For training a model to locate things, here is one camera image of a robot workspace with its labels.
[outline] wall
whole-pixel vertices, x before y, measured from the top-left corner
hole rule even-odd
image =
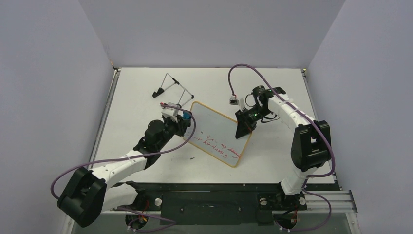
[[[413,1],[347,0],[308,68],[364,234],[411,233]]]
[[[50,183],[90,157],[113,68],[76,0],[2,1],[0,32],[1,233],[57,234]]]
[[[117,67],[304,68],[344,0],[79,0]]]

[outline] small whiteboard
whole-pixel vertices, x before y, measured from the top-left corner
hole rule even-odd
[[[192,103],[191,112],[196,120],[196,130],[189,143],[227,165],[236,167],[251,134],[236,139],[235,120],[197,101]],[[193,124],[187,128],[185,140],[192,130]]]

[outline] white tabletop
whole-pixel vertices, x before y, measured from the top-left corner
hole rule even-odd
[[[160,102],[177,102],[182,89],[172,86],[152,98],[165,73],[171,74],[199,101],[233,119],[238,107],[229,105],[231,94],[228,68],[122,68],[114,92],[95,160],[117,158],[133,148],[144,135],[148,123],[161,119]],[[273,86],[283,88],[290,98],[308,115],[314,116],[310,98],[300,69],[259,69]],[[252,70],[233,70],[231,81],[238,97],[264,85]],[[166,85],[171,84],[167,78]],[[191,107],[192,101],[183,106]],[[253,104],[251,97],[248,103]],[[148,169],[137,172],[124,181],[151,183],[278,183],[293,167],[290,150],[293,132],[281,122],[257,123],[257,128],[236,168],[231,168],[211,155],[187,144],[181,149],[162,155]],[[183,139],[175,136],[163,148],[171,149]],[[329,164],[316,174],[330,170]],[[333,183],[332,176],[314,178],[309,183]]]

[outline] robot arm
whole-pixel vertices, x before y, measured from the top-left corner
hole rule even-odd
[[[238,120],[235,137],[240,138],[252,132],[256,128],[257,121],[269,113],[278,115],[288,128],[294,131],[291,146],[291,159],[294,166],[281,182],[285,195],[294,195],[302,191],[302,186],[307,176],[313,174],[325,162],[329,161],[331,155],[313,125],[286,104],[289,101],[297,107],[292,103],[285,91],[280,87],[274,88],[274,90],[285,101],[274,96],[270,89],[265,89],[263,86],[253,89],[252,95],[255,105],[251,109],[245,109],[244,101],[241,100],[239,104],[240,110],[235,113]],[[305,115],[318,126],[331,144],[328,123],[326,121],[316,121],[307,114]]]
[[[74,171],[61,196],[57,206],[69,215],[81,227],[89,226],[102,211],[120,205],[130,205],[137,199],[138,191],[128,184],[116,186],[118,182],[153,165],[161,156],[132,156],[147,153],[157,153],[174,135],[183,136],[190,126],[190,116],[178,115],[178,110],[164,108],[162,119],[149,123],[145,136],[139,143],[122,156],[122,161],[108,163],[90,170],[81,167]]]

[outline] table surface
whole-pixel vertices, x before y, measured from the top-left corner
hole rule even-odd
[[[235,118],[238,106],[229,105],[231,94],[228,68],[122,68],[114,91],[95,160],[118,158],[133,148],[144,135],[148,123],[161,119],[160,102],[177,102],[182,89],[173,85],[157,98],[152,98],[165,74],[169,73],[195,95],[183,106],[190,109],[199,101],[230,118]],[[259,69],[273,86],[283,88],[298,107],[314,116],[305,81],[300,69]],[[231,81],[238,97],[245,97],[263,81],[252,70],[234,69]],[[164,87],[171,84],[167,78]],[[278,183],[293,167],[290,149],[293,132],[281,121],[257,123],[257,128],[236,168],[231,168],[191,144],[162,155],[144,171],[124,181],[148,183]],[[184,140],[175,136],[163,150]],[[328,163],[316,171],[324,174]],[[309,183],[333,183],[333,177],[314,178]]]

